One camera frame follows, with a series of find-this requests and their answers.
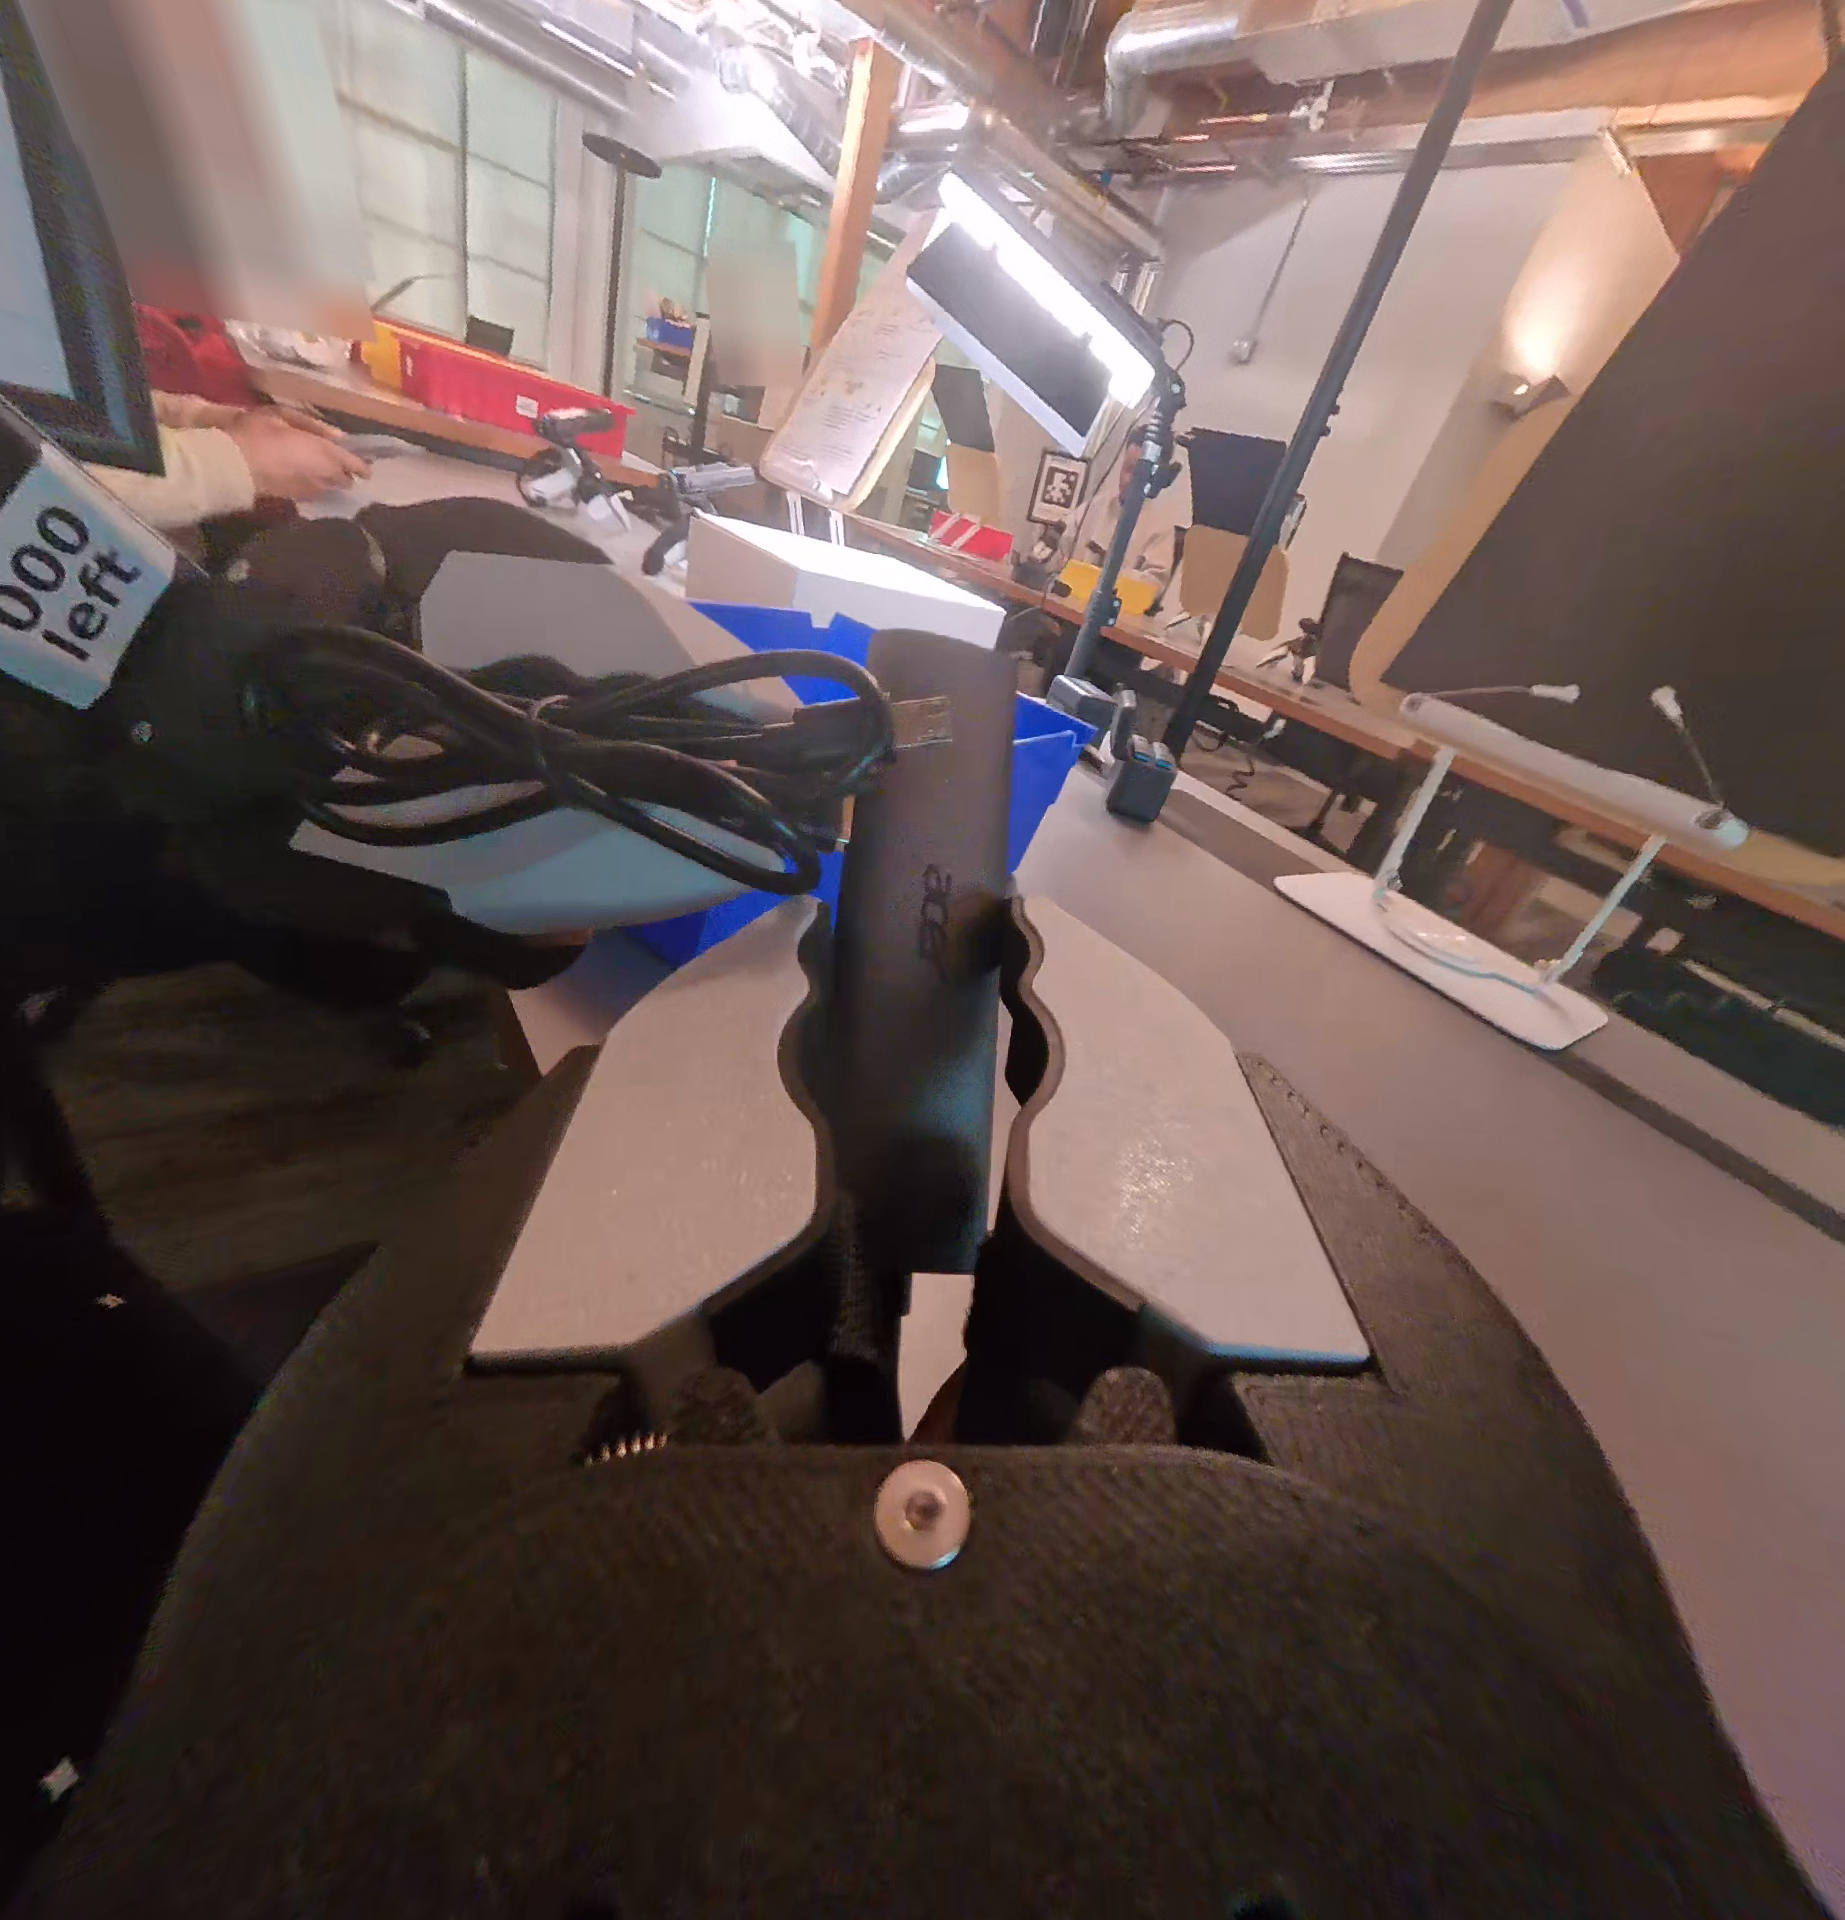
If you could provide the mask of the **black boom pole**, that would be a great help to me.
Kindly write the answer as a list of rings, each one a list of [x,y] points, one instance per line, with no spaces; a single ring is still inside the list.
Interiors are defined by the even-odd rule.
[[[1365,262],[1365,271],[1357,282],[1335,338],[1322,358],[1321,374],[1291,435],[1288,450],[1272,479],[1262,508],[1245,541],[1244,555],[1231,576],[1218,614],[1211,619],[1199,660],[1189,669],[1171,722],[1162,733],[1162,744],[1174,758],[1182,758],[1192,744],[1201,705],[1215,691],[1215,678],[1227,665],[1232,642],[1242,633],[1242,621],[1257,588],[1262,583],[1272,551],[1282,541],[1287,516],[1303,487],[1308,468],[1339,412],[1347,382],[1365,347],[1365,338],[1380,313],[1396,269],[1414,233],[1419,215],[1423,212],[1455,144],[1455,134],[1471,105],[1475,84],[1481,77],[1486,61],[1497,49],[1511,18],[1511,9],[1511,3],[1480,3],[1471,16],[1444,84],[1440,86],[1438,102],[1397,180],[1396,197]]]

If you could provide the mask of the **red plastic bin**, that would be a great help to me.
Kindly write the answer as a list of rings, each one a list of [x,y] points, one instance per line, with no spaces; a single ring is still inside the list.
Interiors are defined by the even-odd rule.
[[[429,412],[522,435],[546,414],[599,412],[605,401],[525,363],[470,347],[411,323],[378,319],[352,349],[382,388]]]

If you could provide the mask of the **black screen panel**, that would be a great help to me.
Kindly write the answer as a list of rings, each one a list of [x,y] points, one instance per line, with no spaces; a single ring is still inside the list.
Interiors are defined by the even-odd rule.
[[[1288,443],[1196,427],[1183,446],[1192,484],[1192,525],[1249,536],[1288,455]]]

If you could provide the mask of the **grey hand tool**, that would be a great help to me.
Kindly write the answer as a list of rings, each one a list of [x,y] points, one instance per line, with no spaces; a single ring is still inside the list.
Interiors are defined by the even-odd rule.
[[[665,573],[672,555],[686,542],[695,516],[720,513],[718,499],[745,493],[760,483],[760,474],[746,463],[706,463],[695,468],[667,468],[656,479],[631,488],[632,513],[655,530],[642,570],[647,578]]]

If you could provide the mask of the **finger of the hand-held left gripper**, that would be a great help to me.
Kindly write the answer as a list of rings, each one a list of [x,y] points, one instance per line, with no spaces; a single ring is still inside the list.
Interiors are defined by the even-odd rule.
[[[416,646],[426,660],[462,676],[537,660],[581,681],[669,680],[700,666],[756,662],[760,676],[711,687],[708,699],[764,721],[789,719],[800,707],[775,659],[610,563],[453,554],[420,596]]]
[[[502,826],[509,803],[531,792],[444,792],[400,803],[335,806],[348,827],[455,829],[447,841],[359,841],[300,824],[291,852],[335,860],[378,877],[423,886],[484,930],[537,934],[610,930],[706,912],[745,892],[750,877],[725,877],[601,814],[553,806]]]

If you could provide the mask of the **another person's forearm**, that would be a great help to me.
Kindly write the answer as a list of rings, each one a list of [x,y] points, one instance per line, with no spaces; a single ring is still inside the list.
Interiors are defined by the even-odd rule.
[[[256,477],[232,428],[247,405],[151,393],[163,470],[85,463],[105,492],[156,532],[181,532],[256,506]]]

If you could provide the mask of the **blue plastic bin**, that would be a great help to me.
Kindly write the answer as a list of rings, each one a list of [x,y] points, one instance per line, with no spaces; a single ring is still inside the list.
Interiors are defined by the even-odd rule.
[[[858,666],[869,665],[872,626],[850,615],[812,615],[800,609],[767,609],[748,603],[697,603],[714,624],[754,653],[821,652]],[[1007,873],[1015,875],[1032,843],[1061,798],[1081,751],[1093,736],[1071,719],[1024,692],[1015,697],[1012,773],[1007,803]],[[769,894],[745,892],[691,916],[629,926],[626,934],[672,966],[685,966],[708,947],[733,937],[780,905]]]

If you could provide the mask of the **black white device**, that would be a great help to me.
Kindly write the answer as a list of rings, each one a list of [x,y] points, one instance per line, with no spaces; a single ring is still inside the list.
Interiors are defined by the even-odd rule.
[[[517,474],[517,492],[525,506],[544,513],[581,515],[619,530],[631,527],[625,493],[635,493],[647,479],[621,453],[599,453],[586,442],[625,428],[629,410],[615,401],[594,407],[558,407],[540,414],[537,433],[542,449]]]

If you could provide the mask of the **black office chair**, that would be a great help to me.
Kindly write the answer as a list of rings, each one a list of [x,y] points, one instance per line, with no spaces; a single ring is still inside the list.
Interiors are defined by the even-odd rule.
[[[1399,568],[1341,554],[1315,619],[1315,684],[1349,691],[1350,662],[1401,578]]]

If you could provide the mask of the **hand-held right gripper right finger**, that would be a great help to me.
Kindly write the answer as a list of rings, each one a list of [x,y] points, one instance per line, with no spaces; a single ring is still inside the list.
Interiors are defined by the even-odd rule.
[[[1227,1034],[1053,899],[1012,908],[1012,1223],[1189,1369],[1363,1369],[1369,1340]]]

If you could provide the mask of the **red fabric bag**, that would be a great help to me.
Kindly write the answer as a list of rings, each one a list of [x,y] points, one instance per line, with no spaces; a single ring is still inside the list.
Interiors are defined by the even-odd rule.
[[[268,401],[220,319],[138,300],[135,321],[152,390],[232,410]]]

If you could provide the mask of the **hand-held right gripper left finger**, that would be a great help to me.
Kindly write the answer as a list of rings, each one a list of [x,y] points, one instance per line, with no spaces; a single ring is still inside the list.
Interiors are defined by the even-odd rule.
[[[587,1069],[472,1338],[477,1369],[621,1367],[815,1234],[819,1125],[785,1043],[816,900],[787,900],[642,997]]]

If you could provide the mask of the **white metal stand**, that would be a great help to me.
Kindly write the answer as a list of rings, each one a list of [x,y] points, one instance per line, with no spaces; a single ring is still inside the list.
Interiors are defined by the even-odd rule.
[[[1544,746],[1526,733],[1471,709],[1471,699],[1518,697],[1569,707],[1581,699],[1577,684],[1481,687],[1434,695],[1411,691],[1399,717],[1436,746],[1429,771],[1407,803],[1384,860],[1375,877],[1309,873],[1276,877],[1273,890],[1335,933],[1349,937],[1416,984],[1438,993],[1490,1026],[1534,1050],[1554,1055],[1581,1043],[1607,1024],[1607,1014],[1564,979],[1596,934],[1629,902],[1670,846],[1704,854],[1741,849],[1752,827],[1725,801],[1719,781],[1690,725],[1680,695],[1664,684],[1650,691],[1654,713],[1678,736],[1704,782],[1704,795],[1683,794],[1659,781],[1615,771],[1581,756]],[[1481,934],[1411,900],[1399,890],[1405,858],[1413,852],[1429,806],[1455,758],[1484,763],[1559,784],[1576,800],[1611,809],[1646,836],[1621,878],[1601,900],[1574,943],[1554,960],[1532,966]]]

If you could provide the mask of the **paper chart board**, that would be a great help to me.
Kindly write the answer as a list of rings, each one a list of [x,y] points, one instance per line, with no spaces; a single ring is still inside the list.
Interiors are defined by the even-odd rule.
[[[889,269],[815,358],[761,455],[761,483],[858,510],[919,419],[941,342],[934,313]]]

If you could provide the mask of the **long wooden desk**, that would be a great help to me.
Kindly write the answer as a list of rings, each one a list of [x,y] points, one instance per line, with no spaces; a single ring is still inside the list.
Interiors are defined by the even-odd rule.
[[[898,555],[909,563],[940,573],[949,581],[990,596],[1001,596],[1015,605],[1047,611],[1068,629],[1081,626],[1081,614],[1074,605],[1061,598],[1047,601],[1039,590],[1023,588],[1001,563],[966,558],[957,549],[940,546],[925,536],[915,536],[901,525],[886,525],[860,513],[840,510],[840,524],[846,530],[845,539],[850,542],[877,545],[879,549]],[[1127,647],[1140,660],[1162,662],[1173,669],[1187,671],[1199,662],[1196,653],[1174,646],[1144,621],[1122,621],[1108,630],[1108,638]],[[1255,666],[1224,666],[1215,676],[1215,687],[1228,699],[1270,707],[1382,761],[1428,765],[1438,751],[1434,741],[1413,733],[1397,721],[1375,713],[1344,691],[1300,691],[1287,676]],[[1450,773],[1454,781],[1464,781],[1472,786],[1502,795],[1513,803],[1531,806],[1552,821],[1569,824],[1609,844],[1635,852],[1644,843],[1644,829],[1640,826],[1617,816],[1599,803],[1586,801],[1569,786],[1534,781],[1525,771],[1497,765],[1468,753],[1459,753],[1454,758]],[[1727,894],[1741,900],[1752,900],[1773,916],[1809,926],[1845,945],[1845,902],[1835,894],[1742,875],[1725,866],[1716,855],[1678,843],[1666,844],[1656,855],[1656,868],[1690,877],[1702,894]]]

